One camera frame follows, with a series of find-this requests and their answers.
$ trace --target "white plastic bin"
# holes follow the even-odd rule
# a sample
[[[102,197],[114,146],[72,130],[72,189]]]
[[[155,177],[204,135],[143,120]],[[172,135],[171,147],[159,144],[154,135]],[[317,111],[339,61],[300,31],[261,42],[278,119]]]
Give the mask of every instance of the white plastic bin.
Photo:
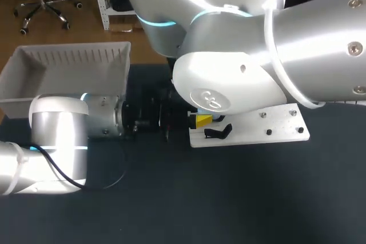
[[[130,42],[20,46],[0,74],[0,108],[27,118],[40,94],[126,93]]]

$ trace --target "robotic arm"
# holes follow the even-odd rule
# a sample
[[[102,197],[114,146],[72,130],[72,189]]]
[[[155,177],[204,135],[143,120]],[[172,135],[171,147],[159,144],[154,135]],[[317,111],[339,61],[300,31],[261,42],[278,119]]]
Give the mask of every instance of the robotic arm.
[[[363,0],[130,0],[173,82],[220,115],[366,100]]]
[[[285,0],[130,1],[155,51],[177,58],[176,90],[203,111],[237,115],[293,102],[314,109],[323,105],[315,102],[366,100],[366,0],[285,10]],[[149,124],[132,119],[126,126],[123,108],[118,96],[41,98],[31,110],[32,141],[83,185],[88,136],[117,137]],[[79,189],[34,149],[0,142],[0,194]]]

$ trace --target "screw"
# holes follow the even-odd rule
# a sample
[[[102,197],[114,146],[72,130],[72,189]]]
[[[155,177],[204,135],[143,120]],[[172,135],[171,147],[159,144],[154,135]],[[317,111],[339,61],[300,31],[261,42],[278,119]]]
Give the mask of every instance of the screw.
[[[245,73],[245,70],[246,70],[245,65],[241,65],[241,66],[240,66],[240,70],[241,70],[241,72],[242,72],[242,73]]]
[[[353,57],[358,57],[364,50],[363,45],[360,42],[351,42],[348,44],[348,53]]]
[[[366,94],[366,87],[355,87],[353,90],[356,94]]]
[[[363,3],[363,0],[351,0],[348,2],[348,6],[354,9],[360,7]]]

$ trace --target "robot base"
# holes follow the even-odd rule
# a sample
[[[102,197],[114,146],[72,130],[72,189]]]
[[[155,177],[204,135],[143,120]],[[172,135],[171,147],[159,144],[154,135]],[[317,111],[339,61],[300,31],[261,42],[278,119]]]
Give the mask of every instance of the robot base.
[[[205,129],[223,131],[230,123],[233,130],[226,139],[206,138]],[[297,104],[288,104],[225,117],[222,122],[190,129],[189,138],[191,146],[199,148],[307,141],[310,133]]]

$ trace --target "table surface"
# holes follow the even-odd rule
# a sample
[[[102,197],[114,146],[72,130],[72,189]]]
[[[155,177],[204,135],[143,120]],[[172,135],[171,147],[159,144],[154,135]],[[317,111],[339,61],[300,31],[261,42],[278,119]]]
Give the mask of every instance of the table surface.
[[[133,65],[128,96],[167,79]],[[122,144],[126,177],[113,189],[0,197],[1,243],[331,243],[366,241],[366,107],[304,110],[308,142],[191,149],[186,132]],[[2,141],[30,138],[5,119]],[[88,182],[124,169],[121,145],[91,142]]]

